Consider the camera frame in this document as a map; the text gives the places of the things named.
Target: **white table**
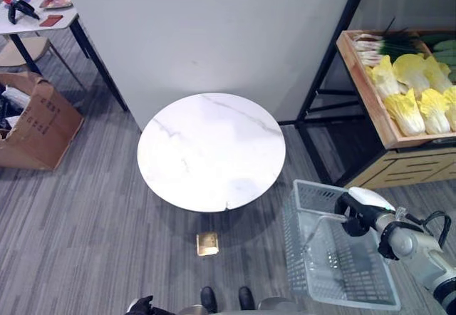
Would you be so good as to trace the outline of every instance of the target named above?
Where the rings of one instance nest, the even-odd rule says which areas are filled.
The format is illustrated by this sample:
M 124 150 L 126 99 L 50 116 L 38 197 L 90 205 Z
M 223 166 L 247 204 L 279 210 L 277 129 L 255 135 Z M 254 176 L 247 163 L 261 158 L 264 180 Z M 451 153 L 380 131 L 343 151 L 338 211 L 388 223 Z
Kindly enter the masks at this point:
M 24 57 L 24 60 L 27 62 L 28 68 L 35 73 L 41 74 L 35 62 L 33 62 L 26 48 L 22 44 L 22 41 L 19 38 L 18 33 L 28 33 L 43 30 L 61 30 L 69 27 L 76 41 L 78 42 L 81 50 L 84 52 L 85 57 L 90 57 L 92 59 L 93 63 L 98 69 L 98 72 L 100 73 L 103 80 L 106 82 L 106 85 L 110 89 L 110 92 L 113 94 L 117 102 L 119 102 L 122 109 L 127 110 L 128 108 L 125 102 L 123 101 L 122 96 L 120 96 L 117 86 L 114 84 L 114 81 L 110 77 L 109 72 L 106 70 L 97 53 L 93 49 L 86 34 L 84 33 L 82 26 L 79 24 L 79 16 L 76 8 L 73 6 L 65 9 L 45 10 L 39 7 L 43 0 L 25 1 L 27 1 L 30 5 L 32 5 L 35 8 L 35 13 L 38 14 L 40 19 L 37 20 L 30 16 L 26 16 L 22 12 L 16 10 L 16 24 L 12 24 L 8 20 L 9 5 L 6 5 L 4 2 L 0 2 L 0 35 L 10 36 L 11 40 L 16 45 L 22 57 Z M 62 15 L 63 18 L 53 26 L 39 26 L 41 22 L 45 21 L 48 18 L 49 14 L 59 14 Z
M 43 0 L 25 0 L 35 8 L 35 13 L 39 15 L 40 20 L 36 20 L 30 16 L 26 16 L 20 11 L 16 11 L 17 24 L 14 25 L 8 20 L 9 5 L 4 2 L 0 4 L 0 33 L 9 35 L 12 33 L 26 33 L 42 30 L 61 30 L 68 28 L 75 19 L 78 18 L 76 7 L 68 7 L 66 9 L 45 10 L 39 6 Z M 61 14 L 63 18 L 55 25 L 49 28 L 39 26 L 39 24 L 48 18 L 49 14 Z
M 276 181 L 284 160 L 284 136 L 274 118 L 250 100 L 223 93 L 168 105 L 138 144 L 138 165 L 150 189 L 196 212 L 255 200 Z

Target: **black glove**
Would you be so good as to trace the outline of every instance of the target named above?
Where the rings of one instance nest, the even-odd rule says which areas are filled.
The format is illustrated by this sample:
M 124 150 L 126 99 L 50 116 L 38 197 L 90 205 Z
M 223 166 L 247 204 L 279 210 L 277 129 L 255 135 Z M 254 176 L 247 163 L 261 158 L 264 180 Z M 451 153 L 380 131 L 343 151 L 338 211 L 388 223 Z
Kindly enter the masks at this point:
M 126 315 L 174 315 L 166 310 L 160 308 L 152 308 L 150 302 L 154 296 L 143 297 L 138 300 Z
M 138 299 L 138 302 L 133 304 L 130 311 L 126 315 L 154 315 L 152 307 L 150 306 L 150 302 L 153 298 L 154 296 L 150 295 Z

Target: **round table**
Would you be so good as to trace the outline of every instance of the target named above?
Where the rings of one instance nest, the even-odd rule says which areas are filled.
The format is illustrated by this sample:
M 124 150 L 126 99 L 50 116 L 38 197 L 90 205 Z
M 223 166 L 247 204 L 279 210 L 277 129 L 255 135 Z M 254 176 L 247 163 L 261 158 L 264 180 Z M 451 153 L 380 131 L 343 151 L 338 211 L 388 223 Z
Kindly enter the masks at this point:
M 195 212 L 255 200 L 276 181 L 284 160 L 284 136 L 274 118 L 256 103 L 224 93 L 168 105 L 138 144 L 138 165 L 150 189 Z

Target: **wooden chair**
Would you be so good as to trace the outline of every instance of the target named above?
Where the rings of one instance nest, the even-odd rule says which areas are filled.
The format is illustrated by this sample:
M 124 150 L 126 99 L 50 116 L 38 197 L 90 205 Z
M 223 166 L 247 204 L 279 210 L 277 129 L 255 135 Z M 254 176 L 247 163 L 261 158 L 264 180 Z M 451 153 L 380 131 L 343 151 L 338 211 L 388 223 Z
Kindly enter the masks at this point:
M 45 53 L 50 51 L 53 55 L 63 63 L 63 65 L 68 69 L 70 74 L 78 82 L 78 85 L 84 90 L 87 91 L 86 87 L 79 81 L 75 73 L 71 70 L 70 66 L 65 62 L 61 54 L 57 51 L 56 47 L 51 43 L 49 38 L 39 36 L 37 37 L 27 37 L 21 38 L 22 43 L 26 47 L 30 57 L 36 62 Z M 6 39 L 5 47 L 0 51 L 0 67 L 10 68 L 10 67 L 24 67 L 28 68 L 24 58 L 22 57 L 17 47 L 14 45 L 13 41 L 9 39 L 8 36 L 4 36 Z

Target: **shelf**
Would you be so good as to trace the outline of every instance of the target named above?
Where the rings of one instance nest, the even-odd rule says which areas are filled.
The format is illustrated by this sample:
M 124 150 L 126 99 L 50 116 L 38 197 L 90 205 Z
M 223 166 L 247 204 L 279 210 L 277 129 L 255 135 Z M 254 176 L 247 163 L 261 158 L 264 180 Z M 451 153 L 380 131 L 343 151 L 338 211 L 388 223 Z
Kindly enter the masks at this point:
M 380 96 L 376 93 L 365 67 L 353 47 L 352 38 L 360 33 L 380 34 L 379 31 L 342 31 L 337 40 L 337 47 L 384 147 L 386 149 L 409 148 L 420 146 L 431 140 L 456 138 L 456 133 L 454 132 L 438 135 L 423 134 L 411 137 L 404 136 L 400 132 L 395 122 L 388 115 Z M 429 49 L 423 43 L 421 45 L 425 55 L 430 55 Z

